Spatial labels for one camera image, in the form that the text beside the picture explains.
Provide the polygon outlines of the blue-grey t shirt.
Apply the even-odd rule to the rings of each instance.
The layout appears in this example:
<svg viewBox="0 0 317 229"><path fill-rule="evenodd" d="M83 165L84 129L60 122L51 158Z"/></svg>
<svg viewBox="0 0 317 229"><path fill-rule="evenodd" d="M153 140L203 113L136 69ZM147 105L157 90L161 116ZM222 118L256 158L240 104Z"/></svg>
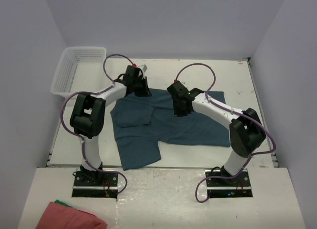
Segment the blue-grey t shirt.
<svg viewBox="0 0 317 229"><path fill-rule="evenodd" d="M114 138L124 170L161 160L159 142L230 147L229 131L217 121L193 112L176 117L167 90L151 89L150 97L131 94L111 111Z"/></svg>

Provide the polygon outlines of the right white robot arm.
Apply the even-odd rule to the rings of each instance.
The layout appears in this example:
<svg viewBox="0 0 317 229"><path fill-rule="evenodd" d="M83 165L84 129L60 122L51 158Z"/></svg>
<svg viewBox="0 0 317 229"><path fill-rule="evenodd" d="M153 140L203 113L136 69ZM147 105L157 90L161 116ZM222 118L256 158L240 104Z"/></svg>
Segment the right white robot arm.
<svg viewBox="0 0 317 229"><path fill-rule="evenodd" d="M230 107L198 88L188 90L180 81L167 91L172 97L174 115L184 117L193 112L203 114L229 130L232 152L221 168L221 178L237 177L248 164L251 154L266 140L257 112Z"/></svg>

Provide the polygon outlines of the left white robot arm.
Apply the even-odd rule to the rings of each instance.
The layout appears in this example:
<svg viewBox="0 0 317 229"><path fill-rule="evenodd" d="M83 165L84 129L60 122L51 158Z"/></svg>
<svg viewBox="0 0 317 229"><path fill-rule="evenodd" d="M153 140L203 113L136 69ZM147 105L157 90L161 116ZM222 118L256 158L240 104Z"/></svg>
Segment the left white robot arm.
<svg viewBox="0 0 317 229"><path fill-rule="evenodd" d="M103 129L106 107L131 94L136 97L151 96L146 70L146 65L129 65L125 73L119 75L109 87L99 92L78 93L70 125L82 144L81 172L95 176L102 170L99 133Z"/></svg>

